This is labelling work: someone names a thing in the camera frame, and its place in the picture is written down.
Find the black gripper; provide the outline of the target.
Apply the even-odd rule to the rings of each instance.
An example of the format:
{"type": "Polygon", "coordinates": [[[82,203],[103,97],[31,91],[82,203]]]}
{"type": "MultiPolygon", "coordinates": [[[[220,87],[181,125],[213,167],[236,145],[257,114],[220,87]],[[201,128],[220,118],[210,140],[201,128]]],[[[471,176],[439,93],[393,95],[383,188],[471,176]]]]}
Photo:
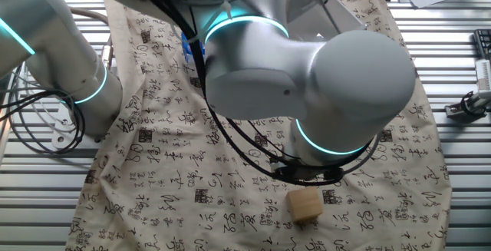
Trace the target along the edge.
{"type": "Polygon", "coordinates": [[[311,168],[295,161],[283,163],[273,159],[269,165],[274,179],[294,185],[331,185],[344,176],[340,167],[311,168]]]}

